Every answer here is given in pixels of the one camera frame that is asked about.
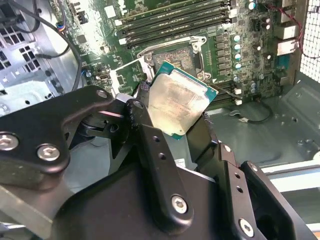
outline silver screw head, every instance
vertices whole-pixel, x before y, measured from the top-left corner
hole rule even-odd
[[[107,93],[102,90],[97,90],[96,94],[98,94],[99,97],[106,99],[108,97]]]
[[[249,165],[253,169],[253,171],[258,172],[258,168],[256,167],[256,165],[254,165],[252,162],[250,162]]]
[[[182,197],[180,196],[173,196],[171,198],[171,203],[174,208],[178,213],[180,214],[185,214],[187,212],[188,206],[185,200],[183,200]]]
[[[60,152],[55,146],[48,144],[39,147],[37,155],[42,160],[54,161],[59,158]]]
[[[229,153],[231,152],[231,148],[230,148],[229,146],[224,145],[223,147],[224,147],[224,149],[225,149],[227,152],[229,152]]]
[[[11,134],[0,134],[0,150],[10,151],[19,145],[19,140]]]
[[[255,235],[254,229],[252,228],[252,226],[250,225],[250,223],[248,223],[247,220],[240,218],[239,219],[239,225],[241,230],[245,233],[245,235],[247,235],[248,237],[252,238]]]

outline ventilation grille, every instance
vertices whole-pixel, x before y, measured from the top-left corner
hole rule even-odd
[[[24,68],[27,72],[30,73],[40,70],[40,64],[38,60],[36,60],[36,57],[29,46],[20,48],[19,51],[22,54],[24,60],[26,61],[26,65],[24,65]]]
[[[6,44],[10,46],[14,46],[25,41],[24,36],[22,36],[21,32],[17,30],[16,26],[0,28],[0,34]]]
[[[3,51],[0,51],[0,71],[6,69],[11,66],[7,56],[4,54]]]
[[[300,72],[320,83],[320,1],[309,0],[305,31],[303,36],[303,51]]]

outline perforated metal panel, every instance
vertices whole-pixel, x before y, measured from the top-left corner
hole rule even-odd
[[[320,0],[309,0],[300,72],[320,83]]]

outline black metal bracket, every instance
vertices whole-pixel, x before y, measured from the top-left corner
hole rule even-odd
[[[164,232],[181,234],[191,226],[194,208],[164,134],[153,127],[148,110],[140,101],[130,99],[127,109],[131,135],[135,136],[135,145],[145,173],[153,218]]]
[[[250,188],[255,219],[268,239],[317,239],[258,166],[246,161],[240,168]]]

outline wire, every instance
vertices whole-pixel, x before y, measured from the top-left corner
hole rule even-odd
[[[69,49],[70,49],[70,46],[68,45],[68,46],[66,46],[65,50],[63,52],[59,53],[58,55],[51,56],[48,54],[41,54],[40,53],[40,54],[36,54],[35,56],[37,58],[42,58],[42,59],[56,59],[56,58],[59,58],[59,57],[65,55],[69,51]]]
[[[33,12],[39,17],[39,11],[38,11],[38,5],[37,5],[37,0],[32,0],[32,5],[33,5]],[[16,29],[24,34],[32,34],[35,31],[37,31],[40,27],[40,21],[35,19],[34,22],[34,27],[30,31],[26,31],[18,26],[15,26]]]
[[[229,114],[229,116],[237,116],[238,118],[239,118],[239,121],[241,121],[241,122],[243,122],[243,123],[248,123],[248,124],[256,124],[256,125],[258,125],[258,124],[263,124],[263,123],[265,123],[266,121],[268,121],[269,119],[271,119],[272,117],[273,117],[273,115],[274,115],[274,112],[273,112],[273,110],[271,109],[271,107],[269,106],[269,105],[267,105],[267,104],[265,104],[263,101],[261,101],[259,98],[256,100],[256,102],[258,103],[258,104],[261,104],[261,106],[263,106],[265,109],[267,109],[267,111],[268,111],[268,115],[267,115],[267,117],[265,117],[264,119],[262,119],[262,120],[250,120],[250,119],[248,119],[248,118],[246,118],[246,117],[243,117],[242,115],[241,115],[241,113],[239,112],[239,111],[232,111],[232,112],[230,112],[230,114]]]
[[[72,86],[72,91],[76,90],[78,88],[78,85],[79,85],[79,82],[80,82],[80,79],[81,79],[82,60],[81,60],[81,56],[80,56],[79,52],[77,51],[77,49],[73,45],[73,43],[65,35],[63,35],[61,32],[59,32],[59,30],[57,30],[55,28],[55,26],[52,25],[50,22],[48,22],[45,19],[43,19],[42,17],[39,17],[36,14],[32,13],[31,11],[29,11],[28,9],[26,9],[25,7],[23,7],[19,3],[16,3],[14,0],[7,0],[7,1],[11,6],[17,8],[21,12],[24,12],[25,14],[29,15],[30,17],[33,17],[34,19],[40,21],[44,25],[46,25],[49,28],[51,28],[52,30],[54,30],[57,34],[59,34],[59,36],[61,38],[63,38],[63,40],[65,40],[65,42],[68,44],[69,48],[72,50],[72,52],[73,52],[73,54],[74,54],[74,56],[75,56],[75,58],[76,58],[76,60],[78,62],[78,68],[77,68],[77,72],[76,72],[76,76],[75,76],[75,81],[74,81],[74,84]]]
[[[298,42],[298,45],[299,45],[299,48],[300,48],[300,51],[301,51],[302,55],[304,55],[305,57],[310,58],[310,59],[319,59],[320,58],[320,55],[319,56],[309,56],[309,55],[305,54],[304,44],[303,44],[304,29],[303,29],[302,24],[293,15],[290,15],[290,14],[286,13],[286,11],[281,7],[268,5],[268,8],[271,9],[271,10],[276,10],[276,11],[286,15],[289,19],[291,19],[291,21],[295,22],[298,25],[298,27],[299,27],[299,36],[297,38],[297,42]]]

